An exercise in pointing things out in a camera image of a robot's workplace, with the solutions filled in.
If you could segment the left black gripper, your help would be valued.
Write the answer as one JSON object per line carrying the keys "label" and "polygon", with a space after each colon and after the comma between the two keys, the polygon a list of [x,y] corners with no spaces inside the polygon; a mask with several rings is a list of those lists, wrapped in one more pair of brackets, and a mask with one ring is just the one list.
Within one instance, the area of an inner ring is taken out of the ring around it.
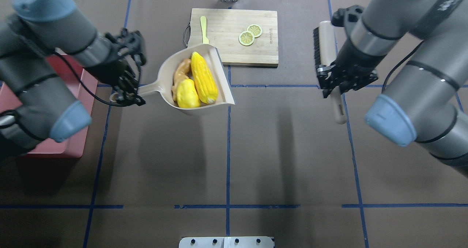
{"label": "left black gripper", "polygon": [[107,32],[99,40],[107,44],[101,52],[104,59],[96,65],[85,67],[85,70],[114,89],[110,95],[113,106],[145,105],[146,101],[139,95],[141,69],[147,63],[142,33],[122,28],[120,35]]}

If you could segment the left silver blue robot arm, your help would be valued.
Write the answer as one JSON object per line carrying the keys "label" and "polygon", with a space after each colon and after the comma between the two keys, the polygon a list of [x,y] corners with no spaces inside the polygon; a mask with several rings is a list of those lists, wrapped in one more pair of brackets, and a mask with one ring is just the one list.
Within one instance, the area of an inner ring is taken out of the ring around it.
{"label": "left silver blue robot arm", "polygon": [[21,106],[1,112],[1,160],[24,156],[46,139],[55,142],[91,124],[82,102],[46,60],[57,49],[99,82],[110,85],[113,107],[142,106],[139,79],[146,64],[139,31],[100,33],[73,0],[12,0],[14,13],[1,22],[1,81]]}

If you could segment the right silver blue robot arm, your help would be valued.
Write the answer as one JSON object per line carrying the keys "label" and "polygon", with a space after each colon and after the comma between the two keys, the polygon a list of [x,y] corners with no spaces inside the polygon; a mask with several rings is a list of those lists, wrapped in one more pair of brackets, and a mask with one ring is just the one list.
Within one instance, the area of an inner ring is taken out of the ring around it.
{"label": "right silver blue robot arm", "polygon": [[467,0],[370,0],[314,29],[316,76],[339,124],[343,93],[378,80],[376,67],[406,34],[420,43],[397,66],[365,122],[399,146],[416,142],[467,176],[467,114],[449,100],[467,82]]}

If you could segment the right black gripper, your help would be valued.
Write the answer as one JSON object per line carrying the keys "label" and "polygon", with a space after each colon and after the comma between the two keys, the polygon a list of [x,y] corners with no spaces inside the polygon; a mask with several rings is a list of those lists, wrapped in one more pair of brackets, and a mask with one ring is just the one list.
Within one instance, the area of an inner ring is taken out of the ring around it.
{"label": "right black gripper", "polygon": [[324,99],[329,96],[339,97],[340,93],[351,89],[357,91],[378,80],[375,68],[379,56],[368,54],[362,47],[358,47],[358,33],[368,32],[361,20],[364,9],[363,6],[352,5],[340,8],[332,15],[332,26],[344,28],[347,40],[332,63],[331,76],[325,81],[332,88],[322,90]]}

